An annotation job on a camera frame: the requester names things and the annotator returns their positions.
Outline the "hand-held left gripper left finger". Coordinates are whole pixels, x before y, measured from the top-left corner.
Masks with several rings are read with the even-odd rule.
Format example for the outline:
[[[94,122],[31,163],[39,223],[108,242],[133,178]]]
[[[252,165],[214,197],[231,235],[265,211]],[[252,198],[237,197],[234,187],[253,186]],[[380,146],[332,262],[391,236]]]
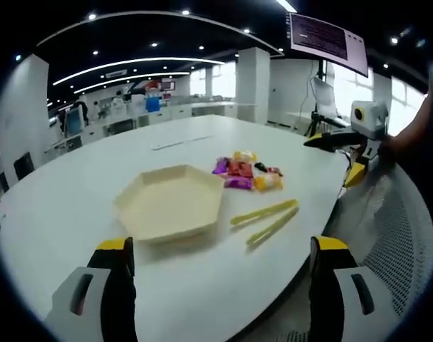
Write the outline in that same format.
[[[58,341],[136,341],[133,239],[100,243],[52,295],[44,320]]]

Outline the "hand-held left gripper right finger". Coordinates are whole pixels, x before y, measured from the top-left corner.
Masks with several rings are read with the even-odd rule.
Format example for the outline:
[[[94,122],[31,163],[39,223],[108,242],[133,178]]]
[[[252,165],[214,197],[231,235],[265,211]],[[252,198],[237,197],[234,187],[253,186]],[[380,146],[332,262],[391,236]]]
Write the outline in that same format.
[[[310,341],[380,341],[380,313],[348,246],[339,239],[311,238]]]

